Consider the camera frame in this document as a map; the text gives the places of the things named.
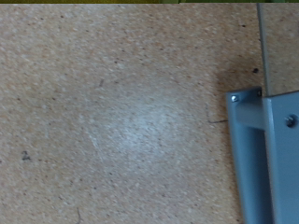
metal bracket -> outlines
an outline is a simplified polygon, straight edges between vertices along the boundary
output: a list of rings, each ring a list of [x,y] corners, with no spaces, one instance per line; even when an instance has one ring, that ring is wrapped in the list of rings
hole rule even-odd
[[[262,99],[254,87],[226,101],[245,223],[298,224],[299,91]]]

floor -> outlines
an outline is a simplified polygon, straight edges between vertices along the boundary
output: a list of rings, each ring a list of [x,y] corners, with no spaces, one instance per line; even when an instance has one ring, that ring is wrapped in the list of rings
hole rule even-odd
[[[259,38],[255,4],[0,6],[0,223],[241,224]]]

dark speck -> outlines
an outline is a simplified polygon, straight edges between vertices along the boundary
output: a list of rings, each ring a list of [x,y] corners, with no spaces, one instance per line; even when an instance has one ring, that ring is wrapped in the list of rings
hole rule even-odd
[[[29,161],[29,160],[31,160],[30,159],[30,156],[28,155],[28,152],[27,151],[23,151],[22,153],[22,160],[24,160],[24,161]]]
[[[103,84],[104,84],[104,80],[102,79],[101,82],[100,82],[99,87],[103,87]]]
[[[254,68],[254,69],[252,70],[252,72],[253,72],[253,73],[258,73],[258,72],[259,72],[259,69],[258,69],[258,68]]]

screw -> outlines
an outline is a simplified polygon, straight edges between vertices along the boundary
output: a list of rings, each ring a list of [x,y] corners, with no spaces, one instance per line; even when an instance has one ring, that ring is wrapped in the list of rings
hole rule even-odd
[[[296,126],[298,118],[295,115],[289,115],[287,118],[285,118],[285,120],[286,120],[286,125],[289,128],[293,128],[294,126]]]
[[[233,95],[232,96],[232,102],[234,103],[234,102],[237,102],[237,101],[239,101],[239,97],[237,95]]]

